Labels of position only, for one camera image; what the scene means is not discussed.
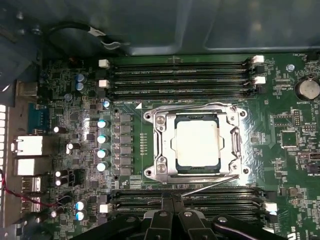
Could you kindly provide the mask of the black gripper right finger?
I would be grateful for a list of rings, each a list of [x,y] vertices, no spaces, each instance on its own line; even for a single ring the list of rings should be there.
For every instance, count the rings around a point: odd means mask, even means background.
[[[209,221],[194,210],[187,210],[182,196],[174,193],[172,204],[178,221],[190,240],[284,240],[285,237],[227,214]]]

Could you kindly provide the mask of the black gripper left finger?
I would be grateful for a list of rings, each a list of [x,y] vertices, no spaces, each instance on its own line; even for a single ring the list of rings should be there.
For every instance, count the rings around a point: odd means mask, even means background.
[[[123,214],[77,236],[78,240],[170,240],[173,225],[173,195],[164,192],[161,209],[141,220]]]

